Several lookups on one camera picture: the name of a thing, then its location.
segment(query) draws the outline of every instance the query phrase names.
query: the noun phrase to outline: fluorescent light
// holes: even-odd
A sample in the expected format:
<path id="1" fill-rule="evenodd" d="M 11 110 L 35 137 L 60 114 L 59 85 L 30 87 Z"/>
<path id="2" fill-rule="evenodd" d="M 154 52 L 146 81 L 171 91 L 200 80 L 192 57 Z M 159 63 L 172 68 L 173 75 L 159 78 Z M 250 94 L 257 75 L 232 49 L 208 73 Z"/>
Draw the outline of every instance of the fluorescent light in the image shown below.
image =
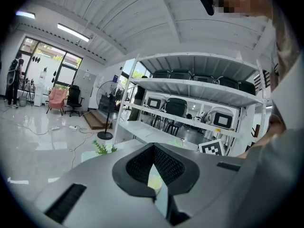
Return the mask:
<path id="1" fill-rule="evenodd" d="M 28 17 L 28 18 L 31 18 L 31 19 L 35 18 L 35 14 L 34 13 L 29 13 L 29 12 L 17 11 L 16 15 Z"/>
<path id="2" fill-rule="evenodd" d="M 75 30 L 73 30 L 73 29 L 71 29 L 71 28 L 68 28 L 68 27 L 66 27 L 66 26 L 64 26 L 64 25 L 62 25 L 62 24 L 57 24 L 57 28 L 58 28 L 58 29 L 62 29 L 62 30 L 64 30 L 65 32 L 70 33 L 70 34 L 72 34 L 72 35 L 74 35 L 74 36 L 76 36 L 76 37 L 78 37 L 78 38 L 84 40 L 85 42 L 88 42 L 88 41 L 90 40 L 89 37 L 86 37 L 86 36 L 84 36 L 84 35 L 78 33 L 77 31 L 75 31 Z"/>

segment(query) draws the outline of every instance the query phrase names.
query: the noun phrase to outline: black office chair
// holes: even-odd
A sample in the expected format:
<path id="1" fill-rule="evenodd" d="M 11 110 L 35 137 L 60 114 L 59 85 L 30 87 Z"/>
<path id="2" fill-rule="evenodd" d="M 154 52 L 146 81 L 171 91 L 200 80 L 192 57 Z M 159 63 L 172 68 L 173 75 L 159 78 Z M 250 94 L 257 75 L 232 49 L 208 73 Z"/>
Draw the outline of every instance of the black office chair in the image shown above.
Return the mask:
<path id="1" fill-rule="evenodd" d="M 76 111 L 76 108 L 81 107 L 81 102 L 84 99 L 81 97 L 80 103 L 78 102 L 80 95 L 80 89 L 78 86 L 73 85 L 68 90 L 68 97 L 67 97 L 67 105 L 72 107 L 72 110 L 65 111 L 65 113 L 70 112 L 70 116 L 72 116 L 72 113 L 77 113 L 80 116 L 79 111 Z"/>

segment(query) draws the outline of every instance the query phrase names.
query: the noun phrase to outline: seat cushion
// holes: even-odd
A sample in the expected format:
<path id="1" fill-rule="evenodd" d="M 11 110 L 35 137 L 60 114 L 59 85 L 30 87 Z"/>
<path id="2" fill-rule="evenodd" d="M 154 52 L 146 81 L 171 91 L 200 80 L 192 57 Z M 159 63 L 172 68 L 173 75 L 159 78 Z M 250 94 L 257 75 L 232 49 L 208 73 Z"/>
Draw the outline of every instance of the seat cushion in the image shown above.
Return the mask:
<path id="1" fill-rule="evenodd" d="M 68 102 L 67 104 L 70 105 L 71 107 L 81 107 L 80 103 L 71 103 L 71 102 Z"/>

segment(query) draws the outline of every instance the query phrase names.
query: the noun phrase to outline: shiny white floor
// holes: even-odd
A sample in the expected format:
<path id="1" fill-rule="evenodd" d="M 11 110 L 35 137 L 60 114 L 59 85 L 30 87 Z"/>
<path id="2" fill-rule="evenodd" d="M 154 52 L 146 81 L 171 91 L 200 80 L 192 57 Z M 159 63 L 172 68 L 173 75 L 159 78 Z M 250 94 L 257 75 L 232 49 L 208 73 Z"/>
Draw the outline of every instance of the shiny white floor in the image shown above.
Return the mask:
<path id="1" fill-rule="evenodd" d="M 86 151 L 95 151 L 93 140 L 105 143 L 97 138 L 83 117 L 76 114 L 69 117 L 61 116 L 57 110 L 49 111 L 47 107 L 30 106 L 19 109 L 7 108 L 0 100 L 0 161 L 1 174 L 8 182 L 13 192 L 33 201 L 36 196 L 52 181 L 61 177 L 71 169 L 73 152 L 75 159 L 73 167 L 81 162 L 81 154 Z M 46 133 L 53 127 L 59 130 L 50 130 L 44 135 L 36 135 L 31 130 L 18 126 L 23 125 L 37 134 Z M 88 130 L 80 133 L 73 131 L 69 125 L 78 125 Z M 117 142 L 132 139 L 132 135 L 124 129 L 119 129 Z"/>

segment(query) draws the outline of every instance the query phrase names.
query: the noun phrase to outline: shelf post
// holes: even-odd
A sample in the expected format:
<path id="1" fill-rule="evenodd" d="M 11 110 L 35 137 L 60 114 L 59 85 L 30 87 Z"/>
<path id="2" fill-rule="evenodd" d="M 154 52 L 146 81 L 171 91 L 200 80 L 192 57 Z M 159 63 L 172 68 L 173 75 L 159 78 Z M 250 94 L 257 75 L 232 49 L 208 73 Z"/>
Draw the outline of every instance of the shelf post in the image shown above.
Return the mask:
<path id="1" fill-rule="evenodd" d="M 124 90 L 124 93 L 123 93 L 122 102 L 121 102 L 121 105 L 120 105 L 120 108 L 119 108 L 118 117 L 117 117 L 117 121 L 116 121 L 116 124 L 115 124 L 114 137 L 113 137 L 113 144 L 115 144 L 116 135 L 117 135 L 117 129 L 118 129 L 120 117 L 121 117 L 122 112 L 123 112 L 123 107 L 124 107 L 123 105 L 124 105 L 125 99 L 126 99 L 127 94 L 128 94 L 128 88 L 129 88 L 129 84 L 130 84 L 130 79 L 132 78 L 132 75 L 133 75 L 134 69 L 135 69 L 135 67 L 136 67 L 138 58 L 139 58 L 139 54 L 137 55 L 137 57 L 135 58 L 135 60 L 134 60 L 134 62 L 133 62 L 133 64 L 132 64 L 132 68 L 131 68 L 131 71 L 130 71 L 130 74 L 129 74 L 129 78 L 128 78 L 127 84 L 126 84 L 126 86 L 125 86 L 125 90 Z"/>
<path id="2" fill-rule="evenodd" d="M 266 84 L 265 84 L 263 69 L 262 69 L 261 63 L 258 59 L 256 61 L 256 65 L 257 65 L 259 73 L 260 73 L 260 79 L 261 79 L 261 84 L 262 84 L 262 95 L 263 95 L 261 125 L 260 125 L 260 131 L 258 132 L 258 138 L 260 139 L 262 137 L 263 129 L 264 129 L 264 125 L 265 125 L 267 99 L 266 99 Z"/>

